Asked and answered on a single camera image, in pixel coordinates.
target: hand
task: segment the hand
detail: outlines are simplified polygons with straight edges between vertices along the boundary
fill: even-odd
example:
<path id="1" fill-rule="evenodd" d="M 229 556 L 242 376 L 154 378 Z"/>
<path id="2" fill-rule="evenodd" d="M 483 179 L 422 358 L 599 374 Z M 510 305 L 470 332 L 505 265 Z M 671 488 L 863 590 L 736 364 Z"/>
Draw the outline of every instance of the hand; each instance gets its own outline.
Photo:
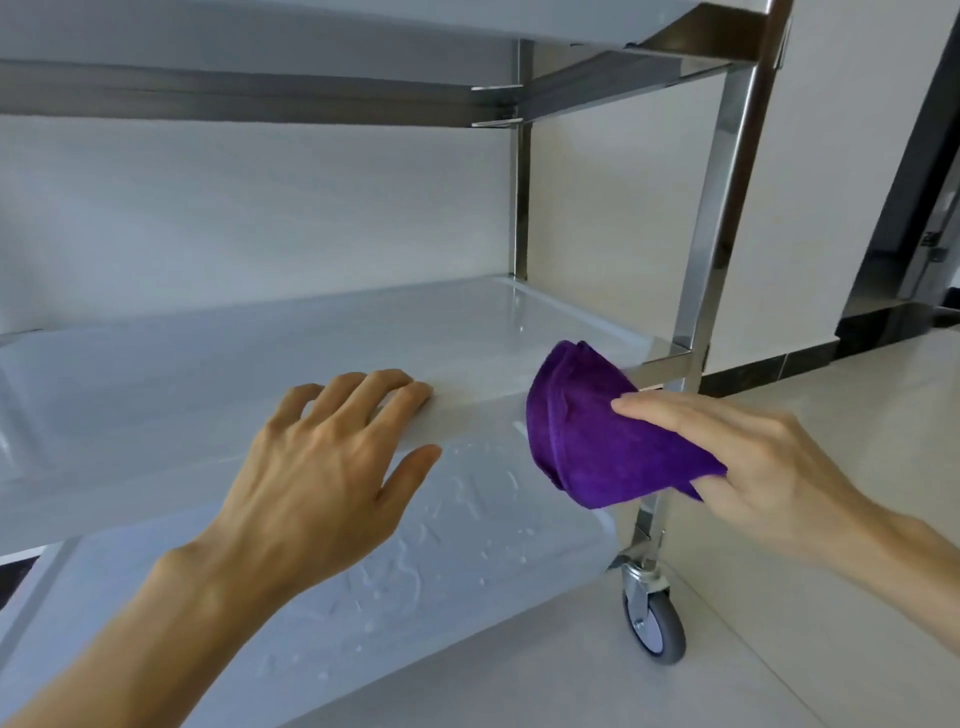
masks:
<path id="1" fill-rule="evenodd" d="M 836 566 L 832 560 L 864 526 L 876 530 L 889 520 L 793 415 L 676 392 L 624 395 L 612 407 L 713 453 L 727 477 L 695 480 L 697 493 L 721 519 L 782 553 Z"/>
<path id="2" fill-rule="evenodd" d="M 384 482 L 403 428 L 432 391 L 400 370 L 294 387 L 187 553 L 275 607 L 349 568 L 394 533 L 441 455 L 435 445 L 415 449 Z"/>

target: doorway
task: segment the doorway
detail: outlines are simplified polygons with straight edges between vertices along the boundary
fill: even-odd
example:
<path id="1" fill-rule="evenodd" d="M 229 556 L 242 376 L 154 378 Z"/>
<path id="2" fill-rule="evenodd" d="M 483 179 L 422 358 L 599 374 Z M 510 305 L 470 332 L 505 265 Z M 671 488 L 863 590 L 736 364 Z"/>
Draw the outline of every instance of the doorway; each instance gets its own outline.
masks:
<path id="1" fill-rule="evenodd" d="M 844 309 L 844 319 L 904 303 L 940 306 L 960 266 L 960 19 L 930 82 Z"/>

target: white plastic shelf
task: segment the white plastic shelf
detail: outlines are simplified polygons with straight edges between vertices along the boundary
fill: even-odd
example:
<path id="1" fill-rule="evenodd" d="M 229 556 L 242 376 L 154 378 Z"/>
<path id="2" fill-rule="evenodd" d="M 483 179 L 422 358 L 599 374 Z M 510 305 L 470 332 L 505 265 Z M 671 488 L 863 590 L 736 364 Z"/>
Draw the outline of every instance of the white plastic shelf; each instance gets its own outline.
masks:
<path id="1" fill-rule="evenodd" d="M 221 4 L 225 0 L 205 0 Z M 622 48 L 658 33 L 699 4 L 691 0 L 260 0 L 261 7 L 309 8 L 403 24 Z"/>
<path id="2" fill-rule="evenodd" d="M 222 498 L 283 392 L 342 372 L 435 386 L 401 450 L 480 437 L 491 407 L 512 428 L 561 339 L 625 369 L 678 351 L 495 278 L 23 335 L 0 346 L 0 553 Z"/>
<path id="3" fill-rule="evenodd" d="M 617 551 L 612 519 L 555 489 L 520 429 L 501 425 L 522 400 L 479 405 L 474 430 L 447 442 L 395 536 L 271 619 L 186 725 L 272 728 L 600 575 Z M 0 722 L 215 510 L 48 548 L 0 612 Z"/>

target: forearm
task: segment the forearm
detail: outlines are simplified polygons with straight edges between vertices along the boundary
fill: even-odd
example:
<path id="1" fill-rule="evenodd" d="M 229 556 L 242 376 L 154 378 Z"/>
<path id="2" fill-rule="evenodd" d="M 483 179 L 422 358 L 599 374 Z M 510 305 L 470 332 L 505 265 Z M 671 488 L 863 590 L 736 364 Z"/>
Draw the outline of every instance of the forearm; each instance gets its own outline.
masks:
<path id="1" fill-rule="evenodd" d="M 164 556 L 81 657 L 7 728 L 180 725 L 272 610 L 188 549 Z"/>
<path id="2" fill-rule="evenodd" d="M 926 523 L 884 511 L 828 563 L 960 655 L 960 549 Z"/>

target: black baseboard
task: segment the black baseboard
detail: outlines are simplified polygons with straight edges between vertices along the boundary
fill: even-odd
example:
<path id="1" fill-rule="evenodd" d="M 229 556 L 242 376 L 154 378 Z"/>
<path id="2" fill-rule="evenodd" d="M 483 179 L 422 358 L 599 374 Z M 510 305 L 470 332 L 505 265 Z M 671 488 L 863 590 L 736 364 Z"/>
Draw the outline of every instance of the black baseboard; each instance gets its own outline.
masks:
<path id="1" fill-rule="evenodd" d="M 826 367 L 834 358 L 838 342 L 801 349 L 733 367 L 723 372 L 705 375 L 700 382 L 700 394 L 709 397 L 727 397 L 764 384 L 772 384 L 790 376 L 812 372 Z"/>
<path id="2" fill-rule="evenodd" d="M 960 309 L 960 288 L 949 289 L 944 307 Z M 836 359 L 922 336 L 935 328 L 957 325 L 960 325 L 960 310 L 954 313 L 925 303 L 899 303 L 879 311 L 848 316 L 837 326 L 838 341 L 705 375 L 700 383 L 700 393 L 710 397 L 735 395 L 812 372 Z"/>
<path id="3" fill-rule="evenodd" d="M 869 352 L 888 344 L 905 341 L 935 328 L 960 324 L 960 313 L 952 315 L 926 303 L 901 303 L 879 311 L 848 316 L 840 320 L 836 334 L 840 339 L 836 358 Z"/>
<path id="4" fill-rule="evenodd" d="M 960 288 L 948 288 L 944 296 L 944 308 L 955 308 L 960 311 Z"/>
<path id="5" fill-rule="evenodd" d="M 27 575 L 27 571 L 34 565 L 37 558 L 39 557 L 35 556 L 32 559 L 13 561 L 0 566 L 0 609 L 7 605 L 13 592 L 20 586 L 23 577 Z"/>

